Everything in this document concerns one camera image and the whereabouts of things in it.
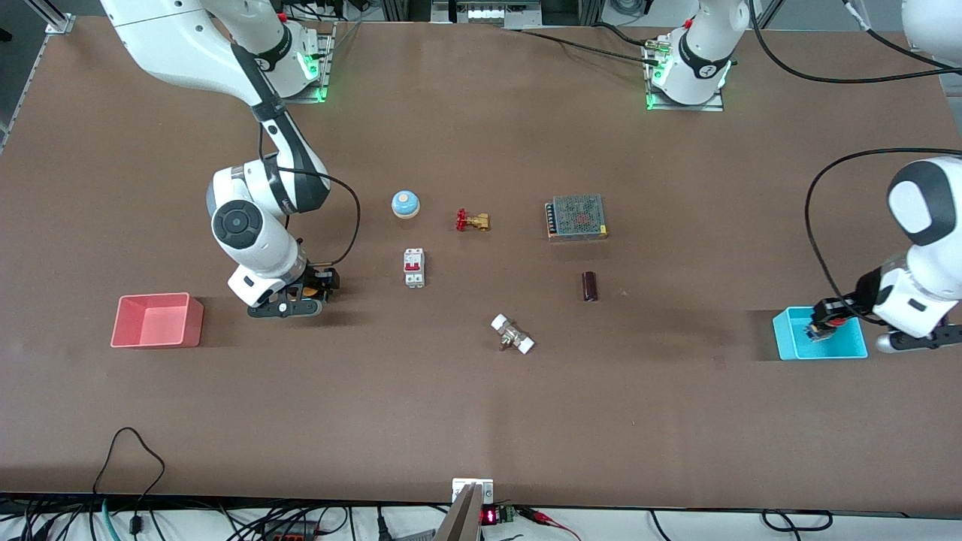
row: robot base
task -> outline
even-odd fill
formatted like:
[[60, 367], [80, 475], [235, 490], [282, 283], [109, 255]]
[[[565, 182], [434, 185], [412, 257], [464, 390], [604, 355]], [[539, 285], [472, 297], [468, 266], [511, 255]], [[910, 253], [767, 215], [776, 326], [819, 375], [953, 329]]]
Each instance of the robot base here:
[[330, 34], [317, 33], [317, 60], [304, 59], [305, 75], [317, 79], [297, 94], [284, 98], [287, 103], [323, 103], [327, 100], [327, 86], [331, 81], [331, 62], [334, 53], [334, 38], [338, 32], [335, 24]]
[[[670, 38], [671, 35], [659, 36], [657, 42], [664, 43], [666, 46], [668, 46]], [[656, 60], [660, 63], [664, 63], [666, 60], [669, 60], [666, 58], [668, 54], [666, 50], [652, 51], [646, 47], [642, 47], [641, 49], [643, 58]], [[708, 101], [698, 105], [685, 105], [669, 98], [663, 90], [652, 84], [653, 79], [662, 75], [662, 69], [663, 68], [660, 66], [652, 66], [648, 64], [645, 64], [644, 67], [645, 103], [646, 108], [649, 111], [707, 111], [713, 113], [724, 111], [721, 88], [715, 90], [715, 94], [712, 95]]]
[[300, 278], [257, 307], [247, 307], [251, 318], [303, 318], [316, 316], [321, 305], [341, 288], [341, 277], [333, 267], [316, 270], [308, 266]]

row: green led light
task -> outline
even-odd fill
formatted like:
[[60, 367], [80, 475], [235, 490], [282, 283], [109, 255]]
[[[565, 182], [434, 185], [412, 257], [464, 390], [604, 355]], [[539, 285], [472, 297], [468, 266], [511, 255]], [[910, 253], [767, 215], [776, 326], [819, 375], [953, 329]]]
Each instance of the green led light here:
[[301, 69], [304, 71], [304, 76], [308, 79], [314, 79], [317, 76], [317, 62], [311, 57], [306, 57], [300, 53], [297, 53], [297, 63], [300, 64]]

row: capacitor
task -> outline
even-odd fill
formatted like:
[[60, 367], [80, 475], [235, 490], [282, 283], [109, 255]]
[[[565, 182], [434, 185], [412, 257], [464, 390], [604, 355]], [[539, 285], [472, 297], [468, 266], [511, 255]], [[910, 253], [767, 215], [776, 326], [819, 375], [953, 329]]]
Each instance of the capacitor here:
[[581, 293], [585, 302], [595, 302], [598, 300], [597, 276], [590, 270], [581, 273]]

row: black electrical plug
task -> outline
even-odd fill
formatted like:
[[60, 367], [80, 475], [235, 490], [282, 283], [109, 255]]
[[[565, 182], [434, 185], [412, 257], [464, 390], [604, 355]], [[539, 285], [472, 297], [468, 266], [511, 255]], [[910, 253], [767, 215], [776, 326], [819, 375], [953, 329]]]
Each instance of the black electrical plug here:
[[138, 515], [131, 517], [127, 530], [131, 535], [137, 535], [138, 533], [141, 533], [143, 531], [143, 519], [141, 519], [141, 517]]
[[391, 537], [391, 532], [388, 530], [388, 522], [384, 520], [384, 515], [381, 514], [381, 506], [377, 506], [377, 541], [394, 541]]

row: cable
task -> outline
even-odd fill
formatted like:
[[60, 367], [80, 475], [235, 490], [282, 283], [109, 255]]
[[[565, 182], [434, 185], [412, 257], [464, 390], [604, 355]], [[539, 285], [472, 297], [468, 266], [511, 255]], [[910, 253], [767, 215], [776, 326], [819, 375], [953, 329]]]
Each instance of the cable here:
[[631, 43], [632, 45], [636, 45], [636, 46], [639, 46], [639, 47], [644, 47], [644, 46], [645, 46], [645, 41], [644, 41], [644, 40], [637, 40], [637, 39], [629, 38], [624, 32], [622, 32], [621, 30], [619, 30], [619, 28], [618, 28], [617, 26], [608, 24], [608, 23], [606, 23], [606, 22], [601, 22], [601, 21], [598, 21], [597, 23], [593, 24], [592, 26], [593, 26], [593, 27], [596, 27], [596, 28], [604, 28], [604, 29], [610, 30], [610, 31], [614, 32], [614, 33], [615, 33], [615, 36], [618, 36], [619, 39], [621, 39], [622, 41], [625, 41], [625, 42], [627, 42], [627, 43]]
[[535, 524], [538, 524], [541, 526], [547, 526], [550, 528], [563, 529], [564, 531], [573, 535], [575, 539], [577, 539], [578, 541], [581, 541], [581, 536], [578, 535], [573, 529], [568, 528], [567, 526], [559, 523], [558, 521], [552, 519], [551, 517], [547, 516], [541, 511], [536, 511], [531, 507], [525, 507], [523, 505], [515, 505], [515, 510], [518, 512], [519, 516], [526, 518]]
[[[787, 524], [788, 526], [781, 527], [781, 526], [776, 526], [772, 524], [769, 521], [769, 513], [772, 513], [781, 517], [781, 519], [785, 521], [785, 524]], [[790, 519], [788, 515], [785, 513], [785, 511], [782, 511], [780, 509], [763, 509], [762, 522], [765, 523], [765, 526], [775, 531], [780, 531], [781, 533], [792, 533], [795, 536], [796, 541], [801, 541], [801, 533], [803, 531], [806, 531], [806, 532], [825, 531], [831, 528], [832, 524], [835, 522], [834, 517], [829, 511], [819, 511], [817, 513], [806, 513], [806, 514], [816, 514], [819, 516], [826, 517], [828, 520], [825, 522], [825, 524], [822, 524], [819, 526], [801, 527], [801, 526], [796, 526], [795, 523], [792, 522], [792, 519]]]
[[142, 502], [143, 499], [147, 496], [147, 493], [150, 492], [150, 490], [154, 488], [154, 486], [158, 482], [160, 482], [161, 477], [164, 476], [164, 472], [167, 470], [167, 465], [166, 463], [164, 463], [164, 460], [161, 458], [159, 454], [156, 454], [154, 450], [150, 449], [150, 447], [146, 443], [144, 443], [143, 438], [140, 436], [140, 433], [137, 432], [135, 428], [131, 426], [125, 426], [114, 433], [114, 437], [111, 439], [111, 446], [107, 449], [107, 458], [104, 459], [104, 465], [100, 467], [100, 472], [97, 473], [97, 477], [93, 480], [93, 486], [90, 488], [90, 492], [93, 493], [93, 496], [97, 496], [97, 485], [100, 483], [100, 478], [104, 476], [104, 472], [107, 471], [107, 465], [110, 464], [111, 462], [111, 455], [114, 454], [114, 445], [116, 445], [117, 443], [117, 437], [124, 431], [129, 431], [133, 433], [137, 437], [137, 441], [140, 443], [140, 446], [143, 448], [143, 450], [147, 451], [147, 453], [153, 456], [154, 459], [157, 460], [157, 463], [161, 465], [161, 470], [159, 473], [157, 473], [157, 477], [155, 477], [154, 480], [149, 485], [147, 485], [147, 488], [143, 489], [143, 492], [140, 493], [140, 496], [137, 498], [137, 501], [134, 503], [134, 517], [131, 518], [131, 526], [132, 526], [131, 531], [133, 532], [134, 539], [136, 541], [137, 534], [139, 533], [139, 527], [133, 528], [133, 525], [140, 524], [140, 519], [137, 514], [140, 507], [140, 502]]
[[[815, 258], [819, 260], [819, 266], [822, 267], [822, 272], [825, 275], [825, 279], [828, 280], [828, 285], [831, 286], [832, 288], [832, 293], [834, 293], [835, 296], [838, 297], [839, 299], [845, 298], [845, 296], [842, 295], [842, 292], [839, 290], [838, 285], [835, 283], [835, 279], [832, 278], [832, 273], [828, 270], [828, 264], [825, 262], [825, 259], [822, 256], [822, 251], [819, 250], [819, 245], [818, 243], [815, 242], [815, 234], [812, 233], [812, 220], [811, 220], [811, 216], [809, 215], [809, 210], [812, 205], [812, 193], [815, 191], [815, 187], [819, 184], [819, 181], [822, 180], [822, 177], [824, 177], [825, 174], [828, 173], [833, 167], [838, 166], [839, 164], [843, 164], [848, 160], [854, 160], [855, 158], [861, 158], [863, 156], [874, 156], [876, 154], [901, 154], [901, 153], [950, 154], [953, 156], [962, 156], [962, 150], [954, 150], [951, 148], [895, 147], [895, 148], [873, 148], [872, 150], [862, 150], [861, 152], [854, 152], [852, 154], [848, 154], [847, 156], [843, 156], [838, 160], [835, 160], [831, 164], [828, 164], [821, 171], [819, 171], [819, 174], [815, 175], [815, 178], [812, 180], [812, 184], [808, 186], [808, 193], [805, 194], [805, 233], [808, 235], [808, 244], [812, 246], [812, 251], [815, 252]], [[844, 304], [846, 308], [856, 318], [860, 320], [863, 320], [865, 322], [869, 322], [872, 324], [876, 324], [876, 325], [886, 324], [882, 320], [874, 320], [872, 318], [868, 318], [866, 316], [863, 316], [862, 314], [859, 314], [847, 302], [843, 302], [842, 304]]]
[[320, 529], [320, 521], [324, 520], [324, 514], [331, 509], [333, 509], [333, 507], [325, 507], [324, 510], [320, 512], [320, 516], [317, 517], [317, 535], [330, 535], [332, 533], [336, 533], [341, 531], [341, 528], [344, 528], [344, 525], [347, 524], [347, 507], [341, 507], [341, 509], [344, 511], [344, 518], [341, 520], [341, 523], [338, 524], [334, 529]]
[[238, 531], [237, 525], [234, 524], [234, 518], [231, 517], [231, 514], [228, 513], [228, 512], [227, 512], [227, 509], [224, 508], [224, 504], [221, 503], [220, 500], [217, 500], [217, 506], [220, 507], [220, 512], [221, 512], [221, 513], [224, 515], [224, 517], [227, 519], [227, 522], [229, 522], [229, 523], [231, 524], [231, 529], [234, 531], [234, 533], [237, 535], [237, 537], [240, 538], [240, 539], [242, 539], [242, 538], [241, 538], [241, 533]]
[[934, 66], [940, 67], [940, 68], [942, 68], [942, 69], [955, 69], [954, 66], [951, 66], [951, 65], [948, 65], [948, 64], [943, 64], [943, 63], [941, 63], [941, 62], [939, 62], [939, 61], [926, 58], [926, 57], [924, 57], [924, 56], [922, 56], [922, 55], [920, 55], [920, 54], [916, 54], [915, 52], [910, 51], [910, 50], [908, 50], [908, 49], [904, 49], [904, 48], [902, 48], [902, 47], [899, 47], [898, 45], [895, 45], [894, 43], [892, 43], [891, 41], [887, 40], [886, 38], [883, 38], [882, 36], [880, 36], [875, 30], [872, 30], [871, 28], [868, 29], [868, 30], [866, 30], [865, 33], [868, 34], [869, 36], [872, 36], [872, 38], [874, 38], [874, 39], [875, 39], [876, 41], [878, 41], [879, 43], [885, 45], [886, 47], [888, 47], [888, 48], [890, 48], [890, 49], [892, 49], [892, 50], [894, 50], [894, 51], [898, 51], [900, 54], [903, 54], [903, 55], [905, 55], [905, 56], [907, 56], [907, 57], [909, 57], [909, 58], [914, 58], [914, 59], [917, 60], [917, 61], [924, 62], [924, 63], [929, 64], [929, 65], [934, 65]]
[[642, 64], [658, 65], [658, 62], [655, 61], [654, 59], [645, 59], [645, 58], [642, 58], [642, 57], [633, 57], [633, 56], [630, 56], [630, 55], [622, 55], [622, 53], [616, 53], [616, 52], [614, 52], [614, 51], [606, 51], [606, 50], [604, 50], [604, 49], [598, 49], [598, 48], [595, 48], [595, 47], [591, 47], [591, 46], [589, 46], [589, 45], [584, 45], [584, 44], [581, 44], [581, 43], [575, 43], [574, 41], [568, 41], [567, 39], [555, 38], [554, 36], [548, 36], [548, 35], [545, 35], [545, 34], [538, 34], [537, 32], [525, 32], [525, 31], [522, 31], [522, 30], [512, 30], [511, 32], [517, 32], [517, 33], [523, 34], [523, 35], [525, 35], [525, 36], [534, 36], [534, 37], [536, 37], [536, 38], [541, 38], [541, 39], [549, 39], [549, 40], [551, 40], [551, 41], [555, 41], [555, 42], [558, 42], [558, 43], [562, 43], [562, 44], [564, 44], [564, 45], [570, 45], [570, 46], [572, 46], [572, 47], [577, 47], [577, 48], [579, 48], [579, 49], [584, 49], [584, 50], [586, 50], [586, 51], [591, 51], [591, 52], [597, 53], [597, 54], [599, 54], [599, 55], [607, 55], [607, 56], [614, 57], [614, 58], [620, 58], [620, 59], [623, 59], [623, 60], [629, 60], [629, 61], [631, 61], [631, 62], [640, 62], [640, 63], [642, 63]]
[[120, 536], [117, 535], [117, 530], [114, 528], [114, 523], [111, 522], [111, 514], [107, 510], [107, 499], [100, 503], [100, 513], [104, 516], [104, 523], [107, 525], [107, 533], [111, 535], [113, 541], [120, 541]]
[[661, 535], [662, 539], [665, 541], [671, 541], [671, 538], [668, 537], [668, 534], [662, 529], [661, 523], [658, 522], [658, 515], [655, 514], [655, 510], [649, 509], [648, 512], [651, 513], [651, 520], [653, 520], [655, 523], [655, 528], [658, 530], [658, 535]]
[[330, 180], [331, 182], [347, 190], [347, 192], [351, 194], [351, 197], [354, 198], [354, 206], [357, 210], [357, 214], [354, 220], [354, 234], [351, 235], [351, 242], [347, 245], [347, 248], [344, 250], [344, 253], [341, 254], [341, 257], [335, 259], [330, 263], [323, 263], [323, 264], [312, 263], [311, 267], [333, 267], [338, 263], [340, 263], [341, 261], [343, 261], [344, 258], [347, 257], [347, 254], [351, 253], [351, 248], [354, 247], [354, 243], [358, 240], [358, 231], [361, 230], [361, 199], [358, 197], [357, 193], [354, 192], [354, 190], [350, 186], [348, 186], [346, 183], [344, 183], [341, 180], [338, 180], [337, 178], [334, 178], [329, 174], [324, 174], [317, 171], [308, 171], [307, 169], [295, 169], [292, 167], [278, 167], [277, 170], [291, 172], [291, 173], [306, 174], [306, 175], [315, 176], [317, 178], [326, 178], [327, 180]]
[[927, 77], [929, 75], [942, 75], [944, 73], [962, 73], [962, 67], [954, 67], [951, 69], [932, 69], [930, 71], [917, 71], [914, 73], [903, 73], [901, 75], [889, 75], [886, 77], [870, 77], [865, 79], [837, 79], [834, 77], [818, 77], [815, 75], [809, 75], [807, 73], [802, 73], [791, 66], [782, 62], [778, 57], [774, 55], [772, 50], [769, 48], [768, 44], [765, 43], [765, 39], [762, 38], [762, 32], [758, 28], [758, 18], [755, 15], [755, 3], [748, 2], [748, 14], [751, 17], [751, 28], [755, 33], [755, 38], [758, 39], [758, 44], [761, 45], [762, 50], [765, 54], [772, 59], [778, 67], [788, 71], [792, 75], [805, 79], [806, 81], [814, 81], [816, 83], [833, 83], [836, 85], [859, 85], [868, 83], [887, 83], [889, 81], [901, 81], [903, 79], [915, 79], [917, 77]]
[[351, 523], [351, 541], [358, 541], [357, 533], [354, 532], [354, 508], [347, 508], [347, 520]]
[[164, 533], [161, 531], [160, 523], [157, 522], [157, 517], [154, 516], [154, 508], [148, 506], [147, 511], [150, 513], [150, 521], [154, 523], [154, 529], [157, 531], [157, 536], [161, 538], [161, 541], [167, 541], [166, 537], [164, 537]]
[[[259, 126], [259, 129], [257, 132], [257, 155], [261, 158], [261, 161], [264, 160], [264, 126]], [[343, 254], [341, 254], [341, 257], [335, 259], [331, 263], [312, 264], [312, 267], [333, 267], [338, 263], [340, 263], [341, 261], [343, 261], [344, 258], [347, 257], [347, 254], [351, 253], [351, 248], [354, 247], [355, 241], [358, 240], [358, 232], [361, 230], [361, 199], [358, 197], [357, 193], [354, 192], [354, 190], [350, 186], [348, 186], [347, 183], [341, 180], [338, 180], [337, 178], [329, 174], [325, 174], [317, 171], [308, 171], [307, 169], [295, 169], [292, 167], [278, 167], [277, 170], [295, 173], [295, 174], [306, 174], [306, 175], [314, 176], [317, 178], [326, 178], [327, 180], [347, 190], [347, 192], [351, 194], [351, 197], [354, 198], [354, 206], [357, 210], [357, 214], [355, 215], [355, 220], [354, 220], [354, 234], [351, 235], [351, 242], [350, 244], [347, 245], [347, 249], [344, 251]], [[290, 223], [291, 223], [291, 215], [288, 215], [284, 219], [284, 228], [287, 229]]]

